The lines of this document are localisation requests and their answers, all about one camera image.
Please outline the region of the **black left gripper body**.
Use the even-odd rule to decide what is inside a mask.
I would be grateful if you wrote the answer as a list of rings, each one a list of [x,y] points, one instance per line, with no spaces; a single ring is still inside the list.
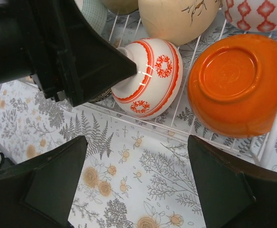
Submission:
[[[41,35],[31,0],[0,0],[0,84],[31,76],[46,99],[65,93],[57,61]]]

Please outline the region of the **white wire dish rack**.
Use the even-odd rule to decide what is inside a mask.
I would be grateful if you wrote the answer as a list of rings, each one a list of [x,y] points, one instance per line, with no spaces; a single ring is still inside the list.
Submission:
[[[257,165],[277,159],[277,31],[231,25],[218,11],[210,27],[179,47],[183,66],[161,56],[85,107],[123,121],[196,135]]]

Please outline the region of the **cream bird pattern bowl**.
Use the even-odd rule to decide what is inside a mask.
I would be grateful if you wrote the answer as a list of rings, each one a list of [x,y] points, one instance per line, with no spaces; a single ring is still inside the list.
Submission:
[[[139,0],[146,33],[179,47],[201,35],[214,21],[220,0]]]

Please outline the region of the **white bowl red wreath pattern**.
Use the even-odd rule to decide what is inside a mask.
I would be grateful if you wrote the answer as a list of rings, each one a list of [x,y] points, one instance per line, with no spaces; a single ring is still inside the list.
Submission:
[[[177,47],[158,38],[143,38],[118,50],[136,63],[137,72],[111,88],[115,102],[138,119],[161,115],[181,86],[183,65]]]

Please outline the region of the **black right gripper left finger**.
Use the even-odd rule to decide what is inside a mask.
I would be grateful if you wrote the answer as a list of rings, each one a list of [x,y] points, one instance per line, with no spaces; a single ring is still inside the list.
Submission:
[[[88,143],[80,135],[0,170],[0,228],[71,228],[68,221]]]

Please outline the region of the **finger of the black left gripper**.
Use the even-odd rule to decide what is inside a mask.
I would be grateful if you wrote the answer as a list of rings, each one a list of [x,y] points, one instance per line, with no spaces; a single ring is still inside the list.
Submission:
[[[98,35],[73,0],[49,0],[57,70],[67,99],[82,105],[134,76],[137,65]]]

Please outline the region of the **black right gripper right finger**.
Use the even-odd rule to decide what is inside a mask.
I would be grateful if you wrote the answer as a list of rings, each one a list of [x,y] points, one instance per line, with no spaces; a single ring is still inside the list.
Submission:
[[[191,163],[208,228],[277,228],[277,172],[191,135]]]

